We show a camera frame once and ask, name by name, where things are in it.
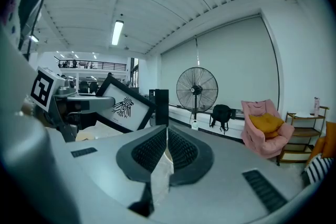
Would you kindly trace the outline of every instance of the orange chair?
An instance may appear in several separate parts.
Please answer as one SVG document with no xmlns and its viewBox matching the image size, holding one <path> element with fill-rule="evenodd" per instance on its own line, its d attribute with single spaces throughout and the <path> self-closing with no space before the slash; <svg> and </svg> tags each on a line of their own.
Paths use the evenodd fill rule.
<svg viewBox="0 0 336 224">
<path fill-rule="evenodd" d="M 322 158 L 336 157 L 336 123 L 327 121 L 327 131 L 324 137 L 320 137 L 312 150 L 307 164 L 317 154 L 322 153 Z"/>
</svg>

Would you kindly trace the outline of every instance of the wooden shelf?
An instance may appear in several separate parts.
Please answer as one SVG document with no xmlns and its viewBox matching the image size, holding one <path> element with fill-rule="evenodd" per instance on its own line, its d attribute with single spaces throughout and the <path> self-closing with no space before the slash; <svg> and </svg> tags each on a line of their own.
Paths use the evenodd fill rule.
<svg viewBox="0 0 336 224">
<path fill-rule="evenodd" d="M 281 153 L 282 163 L 305 163 L 311 154 L 311 149 L 306 147 L 304 151 L 283 150 Z"/>
<path fill-rule="evenodd" d="M 321 120 L 321 119 L 325 119 L 325 116 L 322 115 L 318 115 L 317 117 L 311 117 L 311 118 L 301 118 L 301 117 L 296 117 L 295 116 L 296 113 L 288 113 L 288 116 L 295 118 L 296 120 Z"/>
<path fill-rule="evenodd" d="M 313 137 L 319 136 L 321 133 L 314 128 L 295 127 L 293 136 L 298 137 Z"/>
</svg>

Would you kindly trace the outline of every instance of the printed logo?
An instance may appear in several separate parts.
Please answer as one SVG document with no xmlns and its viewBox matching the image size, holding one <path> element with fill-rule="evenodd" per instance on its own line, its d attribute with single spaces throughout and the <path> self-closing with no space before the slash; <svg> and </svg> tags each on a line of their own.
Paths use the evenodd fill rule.
<svg viewBox="0 0 336 224">
<path fill-rule="evenodd" d="M 52 78 L 39 70 L 30 93 L 31 97 L 43 106 L 47 106 L 53 82 Z"/>
<path fill-rule="evenodd" d="M 114 105 L 113 112 L 116 112 L 118 116 L 120 117 L 130 117 L 131 116 L 131 106 L 133 106 L 134 103 L 132 100 L 128 97 L 124 99 L 124 101 L 119 102 Z"/>
</svg>

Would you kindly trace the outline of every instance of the fluorescent light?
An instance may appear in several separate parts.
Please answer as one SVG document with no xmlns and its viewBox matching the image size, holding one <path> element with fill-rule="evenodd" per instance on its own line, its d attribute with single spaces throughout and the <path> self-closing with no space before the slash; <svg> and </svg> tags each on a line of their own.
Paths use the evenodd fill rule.
<svg viewBox="0 0 336 224">
<path fill-rule="evenodd" d="M 124 22 L 117 20 L 114 25 L 114 30 L 113 30 L 113 37 L 112 37 L 112 45 L 118 45 L 120 34 L 122 27 L 124 25 Z"/>
<path fill-rule="evenodd" d="M 35 37 L 34 35 L 29 36 L 29 37 L 30 37 L 30 39 L 31 39 L 33 42 L 38 42 L 38 38 Z"/>
</svg>

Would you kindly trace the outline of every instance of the pink armchair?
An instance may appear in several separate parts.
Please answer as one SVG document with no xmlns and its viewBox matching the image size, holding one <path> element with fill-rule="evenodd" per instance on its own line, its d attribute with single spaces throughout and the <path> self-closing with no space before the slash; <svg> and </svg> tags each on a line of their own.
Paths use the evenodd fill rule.
<svg viewBox="0 0 336 224">
<path fill-rule="evenodd" d="M 265 140 L 264 133 L 261 130 L 255 128 L 249 118 L 249 115 L 261 116 L 267 112 L 277 118 L 281 118 L 273 102 L 271 100 L 260 102 L 242 101 L 241 104 L 243 106 L 245 115 L 245 126 L 243 132 L 241 133 L 244 144 L 249 149 L 253 150 L 264 158 L 278 156 L 277 162 L 279 164 L 281 150 L 290 140 L 294 132 L 294 127 L 284 123 L 278 129 L 279 136 Z"/>
</svg>

